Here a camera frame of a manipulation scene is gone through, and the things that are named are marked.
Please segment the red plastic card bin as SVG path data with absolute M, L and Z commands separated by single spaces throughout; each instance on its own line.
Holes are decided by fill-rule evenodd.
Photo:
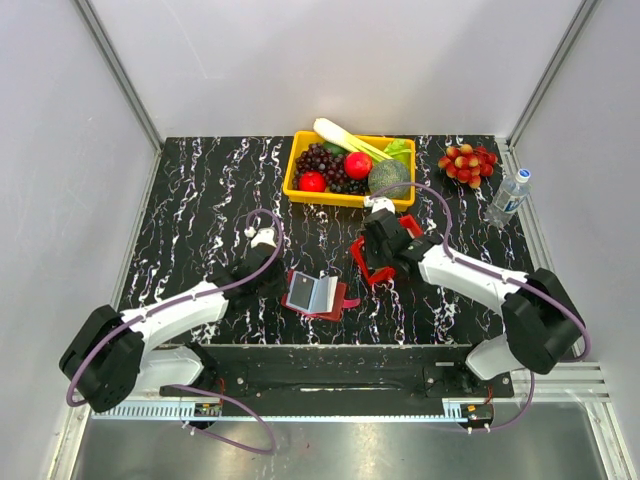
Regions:
M 396 277 L 408 277 L 411 266 L 403 254 L 422 234 L 412 215 L 398 217 L 379 210 L 366 216 L 360 236 L 350 247 L 366 283 L 372 287 Z

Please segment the black VIP credit card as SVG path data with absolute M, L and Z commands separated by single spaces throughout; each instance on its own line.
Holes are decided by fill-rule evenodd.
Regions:
M 311 305 L 315 280 L 305 274 L 295 272 L 290 283 L 287 303 L 295 308 L 308 310 Z

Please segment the red card holder wallet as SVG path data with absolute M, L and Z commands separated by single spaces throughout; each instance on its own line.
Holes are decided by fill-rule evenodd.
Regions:
M 329 322 L 338 323 L 341 321 L 343 313 L 346 310 L 352 310 L 359 307 L 361 300 L 359 298 L 347 297 L 347 284 L 339 282 L 336 276 L 321 276 L 319 278 L 307 275 L 315 280 L 311 305 L 308 310 L 295 308 L 287 303 L 290 283 L 295 272 L 290 270 L 287 277 L 288 290 L 281 299 L 281 305 L 291 311 L 297 312 L 312 319 L 320 319 Z

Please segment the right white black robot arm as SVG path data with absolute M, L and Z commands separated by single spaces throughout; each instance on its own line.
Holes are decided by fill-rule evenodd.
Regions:
M 518 369 L 547 374 L 580 339 L 583 320 L 557 276 L 539 268 L 531 274 L 499 268 L 463 255 L 401 223 L 385 197 L 364 200 L 366 258 L 379 269 L 412 283 L 443 287 L 499 315 L 504 332 L 473 347 L 455 375 L 457 388 L 480 394 L 494 377 Z

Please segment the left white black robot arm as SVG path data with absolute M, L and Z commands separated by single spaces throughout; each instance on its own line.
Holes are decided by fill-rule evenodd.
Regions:
M 172 384 L 184 384 L 196 395 L 212 391 L 217 372 L 211 357 L 195 346 L 161 346 L 248 309 L 260 296 L 283 294 L 280 235 L 273 227 L 246 232 L 250 243 L 245 255 L 211 281 L 147 307 L 118 312 L 103 305 L 93 310 L 59 360 L 70 382 L 68 404 L 89 404 L 102 413 L 131 395 L 157 393 Z

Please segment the green melon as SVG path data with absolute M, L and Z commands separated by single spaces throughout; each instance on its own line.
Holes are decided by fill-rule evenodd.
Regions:
M 383 190 L 383 195 L 390 199 L 404 198 L 410 188 L 396 187 L 396 184 L 410 181 L 410 171 L 407 166 L 395 159 L 383 160 L 375 164 L 367 178 L 368 188 L 372 194 Z

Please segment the red apple upper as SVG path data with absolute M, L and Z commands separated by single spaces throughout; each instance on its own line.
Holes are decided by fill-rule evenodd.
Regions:
M 373 160 L 364 152 L 352 152 L 344 160 L 344 171 L 354 180 L 366 179 L 373 168 Z

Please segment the red apple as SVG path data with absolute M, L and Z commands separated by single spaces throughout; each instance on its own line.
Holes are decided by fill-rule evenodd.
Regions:
M 354 180 L 366 179 L 373 168 L 373 160 L 364 152 L 352 152 L 344 160 L 344 171 Z
M 322 174 L 310 171 L 302 174 L 298 179 L 298 189 L 304 192 L 323 193 L 327 188 Z

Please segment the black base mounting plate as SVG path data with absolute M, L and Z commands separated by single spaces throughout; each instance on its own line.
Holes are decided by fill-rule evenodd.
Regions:
M 488 381 L 466 367 L 469 345 L 208 345 L 191 383 L 232 397 L 264 391 L 383 391 L 429 398 L 511 398 L 511 376 Z

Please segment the red apple lower left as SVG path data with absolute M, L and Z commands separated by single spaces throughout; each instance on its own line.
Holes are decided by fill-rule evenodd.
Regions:
M 304 192 L 323 193 L 327 188 L 322 174 L 310 171 L 302 174 L 298 179 L 298 189 Z

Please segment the green lettuce leaf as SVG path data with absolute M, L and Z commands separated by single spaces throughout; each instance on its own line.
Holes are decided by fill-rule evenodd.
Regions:
M 407 139 L 394 139 L 384 148 L 383 152 L 406 166 L 410 164 L 412 150 Z

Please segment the dark green cucumber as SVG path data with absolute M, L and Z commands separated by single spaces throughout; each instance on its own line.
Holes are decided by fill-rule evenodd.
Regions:
M 333 144 L 331 142 L 324 142 L 323 143 L 323 147 L 329 151 L 332 155 L 345 155 L 348 153 L 348 151 L 336 144 Z

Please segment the dark purple grape bunch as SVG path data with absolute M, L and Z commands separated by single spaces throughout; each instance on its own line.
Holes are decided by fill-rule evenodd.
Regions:
M 327 188 L 323 193 L 364 196 L 369 188 L 367 178 L 354 180 L 344 171 L 345 155 L 332 155 L 323 147 L 323 143 L 309 145 L 294 157 L 292 188 L 298 190 L 299 177 L 310 171 L 322 174 Z

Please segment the white green leek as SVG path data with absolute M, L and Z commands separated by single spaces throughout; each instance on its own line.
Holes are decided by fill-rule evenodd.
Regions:
M 335 144 L 350 153 L 366 153 L 376 162 L 391 159 L 391 156 L 387 153 L 361 140 L 326 118 L 317 118 L 313 123 L 313 130 L 325 141 Z

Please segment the yellow plastic fruit tray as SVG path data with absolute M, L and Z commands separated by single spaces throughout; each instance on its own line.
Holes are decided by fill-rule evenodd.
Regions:
M 413 181 L 413 140 L 357 135 L 353 146 L 340 146 L 313 131 L 299 131 L 283 180 L 294 203 L 361 208 L 372 190 Z

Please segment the clear water bottle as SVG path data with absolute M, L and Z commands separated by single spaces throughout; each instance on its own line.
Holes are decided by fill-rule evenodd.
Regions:
M 506 176 L 485 212 L 485 220 L 503 229 L 526 200 L 531 191 L 531 172 L 521 168 Z

